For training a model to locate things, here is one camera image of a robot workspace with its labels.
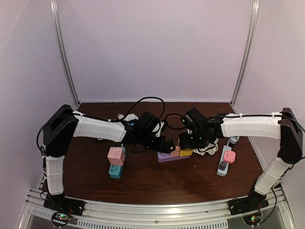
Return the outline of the blue white cube socket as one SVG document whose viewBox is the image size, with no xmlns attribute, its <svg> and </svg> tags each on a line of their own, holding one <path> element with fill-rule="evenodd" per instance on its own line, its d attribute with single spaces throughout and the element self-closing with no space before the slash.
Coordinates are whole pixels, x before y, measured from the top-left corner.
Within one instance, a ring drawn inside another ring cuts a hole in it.
<svg viewBox="0 0 305 229">
<path fill-rule="evenodd" d="M 135 114 L 128 114 L 124 117 L 123 120 L 128 122 L 131 126 L 133 126 L 139 120 L 139 118 Z"/>
</svg>

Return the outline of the small pink plug adapter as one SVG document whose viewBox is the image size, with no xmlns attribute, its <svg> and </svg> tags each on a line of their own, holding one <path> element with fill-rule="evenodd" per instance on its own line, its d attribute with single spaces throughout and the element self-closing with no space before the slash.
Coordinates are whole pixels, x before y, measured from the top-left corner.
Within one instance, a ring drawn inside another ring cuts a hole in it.
<svg viewBox="0 0 305 229">
<path fill-rule="evenodd" d="M 176 146 L 175 150 L 170 153 L 171 157 L 179 157 L 180 156 L 180 147 Z"/>
</svg>

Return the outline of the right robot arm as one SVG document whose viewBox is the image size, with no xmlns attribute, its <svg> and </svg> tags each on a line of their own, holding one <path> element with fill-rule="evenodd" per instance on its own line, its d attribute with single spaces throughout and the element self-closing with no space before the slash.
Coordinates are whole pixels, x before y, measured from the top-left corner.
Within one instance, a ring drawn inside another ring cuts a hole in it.
<svg viewBox="0 0 305 229">
<path fill-rule="evenodd" d="M 181 117 L 187 132 L 179 134 L 181 149 L 199 149 L 217 138 L 235 136 L 265 137 L 280 140 L 280 149 L 267 169 L 258 177 L 249 197 L 244 200 L 247 210 L 255 210 L 271 188 L 292 165 L 304 159 L 304 128 L 296 121 L 290 108 L 271 114 L 202 115 L 192 108 Z"/>
</svg>

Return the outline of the purple power strip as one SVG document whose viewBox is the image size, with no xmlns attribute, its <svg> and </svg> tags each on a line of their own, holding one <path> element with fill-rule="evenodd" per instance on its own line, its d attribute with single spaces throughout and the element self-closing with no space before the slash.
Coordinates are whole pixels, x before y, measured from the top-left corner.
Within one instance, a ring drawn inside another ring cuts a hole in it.
<svg viewBox="0 0 305 229">
<path fill-rule="evenodd" d="M 171 156 L 170 154 L 157 152 L 157 159 L 159 163 L 177 161 L 182 159 L 187 159 L 190 156 Z"/>
</svg>

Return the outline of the yellow cube socket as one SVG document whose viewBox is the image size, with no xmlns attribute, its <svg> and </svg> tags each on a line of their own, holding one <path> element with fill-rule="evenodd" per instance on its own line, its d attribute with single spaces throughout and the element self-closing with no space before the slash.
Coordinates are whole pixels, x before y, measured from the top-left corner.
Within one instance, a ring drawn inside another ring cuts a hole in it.
<svg viewBox="0 0 305 229">
<path fill-rule="evenodd" d="M 193 150 L 192 149 L 180 149 L 179 151 L 179 156 L 180 157 L 188 157 L 191 156 L 193 154 Z"/>
</svg>

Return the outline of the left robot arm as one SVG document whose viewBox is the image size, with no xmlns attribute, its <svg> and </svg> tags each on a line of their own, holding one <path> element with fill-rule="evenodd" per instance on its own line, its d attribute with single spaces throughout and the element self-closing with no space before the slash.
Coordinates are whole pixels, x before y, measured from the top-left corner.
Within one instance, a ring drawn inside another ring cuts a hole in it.
<svg viewBox="0 0 305 229">
<path fill-rule="evenodd" d="M 161 135 L 165 123 L 150 112 L 140 117 L 128 114 L 116 120 L 96 118 L 74 111 L 64 104 L 41 128 L 43 145 L 41 153 L 45 158 L 50 204 L 58 212 L 64 212 L 69 204 L 63 197 L 63 161 L 72 138 L 90 137 L 117 143 L 142 145 L 162 153 L 175 150 L 174 141 Z"/>
</svg>

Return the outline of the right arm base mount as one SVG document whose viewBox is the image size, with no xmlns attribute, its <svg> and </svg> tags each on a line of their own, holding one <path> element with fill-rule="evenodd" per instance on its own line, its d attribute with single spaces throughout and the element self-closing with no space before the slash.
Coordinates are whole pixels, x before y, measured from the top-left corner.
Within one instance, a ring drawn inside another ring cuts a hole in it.
<svg viewBox="0 0 305 229">
<path fill-rule="evenodd" d="M 229 200 L 227 203 L 230 210 L 230 214 L 232 216 L 252 211 L 258 211 L 260 208 L 265 208 L 269 206 L 269 202 L 267 199 L 264 198 L 262 200 L 257 200 L 252 197 L 234 198 L 232 200 Z"/>
</svg>

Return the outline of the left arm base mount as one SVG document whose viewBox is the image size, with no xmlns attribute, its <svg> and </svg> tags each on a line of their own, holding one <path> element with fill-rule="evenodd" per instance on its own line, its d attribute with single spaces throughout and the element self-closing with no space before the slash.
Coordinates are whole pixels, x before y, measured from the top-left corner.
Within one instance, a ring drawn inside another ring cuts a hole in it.
<svg viewBox="0 0 305 229">
<path fill-rule="evenodd" d="M 72 198 L 64 198 L 64 200 L 50 200 L 48 197 L 43 203 L 45 208 L 64 212 L 73 216 L 82 216 L 85 202 Z"/>
</svg>

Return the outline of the pink cube socket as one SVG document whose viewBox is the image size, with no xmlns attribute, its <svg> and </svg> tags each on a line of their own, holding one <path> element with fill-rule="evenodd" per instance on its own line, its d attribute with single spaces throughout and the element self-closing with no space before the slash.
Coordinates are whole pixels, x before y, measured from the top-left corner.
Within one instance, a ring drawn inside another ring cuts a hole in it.
<svg viewBox="0 0 305 229">
<path fill-rule="evenodd" d="M 110 147 L 107 158 L 111 165 L 123 166 L 125 156 L 126 154 L 124 147 Z"/>
</svg>

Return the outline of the teal power strip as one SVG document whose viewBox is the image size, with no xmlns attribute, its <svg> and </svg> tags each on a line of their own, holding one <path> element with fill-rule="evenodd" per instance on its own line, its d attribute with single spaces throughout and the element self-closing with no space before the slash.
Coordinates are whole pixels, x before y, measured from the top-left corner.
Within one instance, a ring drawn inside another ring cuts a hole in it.
<svg viewBox="0 0 305 229">
<path fill-rule="evenodd" d="M 122 175 L 123 166 L 110 165 L 109 176 L 111 178 L 120 178 Z"/>
</svg>

